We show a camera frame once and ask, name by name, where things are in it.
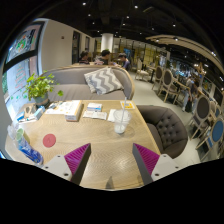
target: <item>wooden table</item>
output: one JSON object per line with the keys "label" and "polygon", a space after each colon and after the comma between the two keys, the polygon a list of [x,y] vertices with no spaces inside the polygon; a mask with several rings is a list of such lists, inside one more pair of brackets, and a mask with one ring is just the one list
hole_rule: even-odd
{"label": "wooden table", "polygon": [[[102,103],[102,111],[121,109],[120,101],[84,100],[84,108],[79,122],[66,122],[64,115],[43,114],[35,122],[21,124],[30,137],[31,146],[44,157],[44,164],[55,155],[67,153],[91,143],[91,155],[80,185],[93,189],[131,189],[143,186],[140,171],[132,154],[133,143],[142,145],[160,155],[158,146],[139,110],[128,110],[132,114],[126,131],[119,135],[114,132],[114,123],[91,118],[83,118],[88,103]],[[56,144],[51,148],[43,145],[47,134],[56,136]],[[6,151],[16,161],[32,164],[22,152],[17,150],[7,137]]]}

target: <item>wall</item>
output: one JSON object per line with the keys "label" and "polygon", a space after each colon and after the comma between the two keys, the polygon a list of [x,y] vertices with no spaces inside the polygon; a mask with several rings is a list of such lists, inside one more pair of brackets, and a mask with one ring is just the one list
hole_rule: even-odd
{"label": "wall", "polygon": [[[2,83],[2,72],[3,66],[0,64],[0,83]],[[5,151],[5,140],[7,136],[7,127],[8,125],[11,125],[12,120],[5,106],[2,85],[0,85],[0,105],[0,150],[7,159],[10,159],[9,155]]]}
{"label": "wall", "polygon": [[[41,46],[41,67],[42,71],[58,67],[69,66],[72,64],[72,38],[73,31],[80,33],[80,53],[85,50],[86,36],[79,30],[59,23],[54,20],[48,20],[43,34]],[[90,37],[90,52],[94,50],[95,38]]]}

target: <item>pillar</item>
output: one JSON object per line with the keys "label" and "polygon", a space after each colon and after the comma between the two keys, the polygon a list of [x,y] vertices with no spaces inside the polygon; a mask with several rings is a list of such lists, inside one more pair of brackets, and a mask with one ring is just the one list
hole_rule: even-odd
{"label": "pillar", "polygon": [[101,41],[101,51],[109,49],[110,52],[113,50],[114,35],[111,33],[103,33]]}

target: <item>table leg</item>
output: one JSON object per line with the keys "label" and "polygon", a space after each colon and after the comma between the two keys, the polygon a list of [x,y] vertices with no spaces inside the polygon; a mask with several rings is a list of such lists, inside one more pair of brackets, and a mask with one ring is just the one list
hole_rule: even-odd
{"label": "table leg", "polygon": [[154,82],[152,81],[152,78],[153,78],[154,72],[155,72],[155,71],[153,70],[151,80],[150,80],[150,81],[148,81],[148,82],[154,83]]}

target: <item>gray floor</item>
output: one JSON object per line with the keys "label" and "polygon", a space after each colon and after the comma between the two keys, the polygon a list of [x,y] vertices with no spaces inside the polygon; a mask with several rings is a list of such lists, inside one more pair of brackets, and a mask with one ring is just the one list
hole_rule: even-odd
{"label": "gray floor", "polygon": [[[131,75],[135,83],[135,93],[133,101],[135,102],[136,105],[154,105],[170,108],[179,116],[184,125],[188,123],[192,114],[183,112],[181,110],[180,105],[173,105],[168,100],[166,101],[166,103],[164,103],[163,102],[164,96],[163,95],[160,95],[160,97],[157,96],[158,84],[156,84],[152,90],[153,84],[146,81],[135,79],[136,73],[134,72],[129,72],[129,74]],[[144,79],[150,80],[151,77],[144,77]],[[179,166],[184,168],[193,164],[200,163],[198,152],[197,150],[195,150],[195,147],[198,144],[198,142],[199,142],[198,138],[192,139],[191,141],[188,140],[188,143],[183,153],[174,159]]]}

